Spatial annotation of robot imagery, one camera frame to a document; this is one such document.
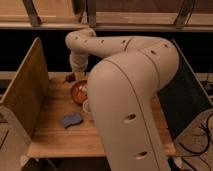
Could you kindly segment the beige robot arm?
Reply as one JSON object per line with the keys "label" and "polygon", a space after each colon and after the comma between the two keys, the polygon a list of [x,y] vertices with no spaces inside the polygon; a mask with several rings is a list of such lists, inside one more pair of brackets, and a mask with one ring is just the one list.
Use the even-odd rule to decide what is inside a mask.
{"label": "beige robot arm", "polygon": [[179,67],[174,44],[147,36],[98,37],[91,28],[69,33],[73,71],[101,61],[87,81],[89,107],[112,171],[171,171],[152,114],[151,98]]}

